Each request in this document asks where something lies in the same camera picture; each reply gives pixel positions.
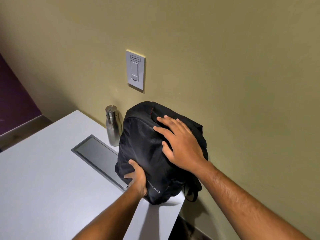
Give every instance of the purple wall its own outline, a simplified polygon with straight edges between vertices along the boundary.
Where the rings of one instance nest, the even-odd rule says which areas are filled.
[[[0,135],[41,115],[0,55]]]

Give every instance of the forearm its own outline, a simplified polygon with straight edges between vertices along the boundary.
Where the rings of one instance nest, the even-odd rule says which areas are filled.
[[[140,193],[134,187],[129,187],[111,206],[81,230],[74,240],[123,239],[140,200]]]
[[[207,188],[241,239],[308,239],[212,163],[203,162],[194,174]]]

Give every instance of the black backpack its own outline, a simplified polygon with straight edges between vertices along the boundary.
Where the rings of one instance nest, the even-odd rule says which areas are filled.
[[[179,118],[190,128],[202,149],[204,158],[208,160],[202,125],[165,106],[146,101],[133,106],[125,115],[115,171],[126,184],[129,184],[132,179],[124,178],[124,175],[133,172],[134,169],[128,161],[130,159],[136,161],[143,168],[147,178],[148,194],[145,199],[153,205],[166,202],[171,196],[178,195],[182,189],[184,191],[187,189],[189,196],[193,194],[191,201],[194,202],[198,197],[198,191],[202,190],[198,178],[168,160],[162,152],[162,141],[166,141],[169,147],[170,143],[153,129],[154,126],[167,128],[157,121],[158,116],[164,115],[173,119]]]

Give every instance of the person's left hand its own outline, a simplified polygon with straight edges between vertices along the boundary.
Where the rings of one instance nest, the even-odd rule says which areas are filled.
[[[130,159],[129,163],[134,168],[134,172],[128,173],[124,176],[125,179],[132,179],[132,181],[129,184],[129,187],[134,187],[136,190],[138,190],[141,198],[144,197],[147,194],[147,188],[146,188],[146,174],[144,173],[144,170],[142,167],[139,166],[137,162]]]

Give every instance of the switch plate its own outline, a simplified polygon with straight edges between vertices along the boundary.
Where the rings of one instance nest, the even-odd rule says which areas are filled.
[[[126,50],[128,83],[143,90],[145,56]]]

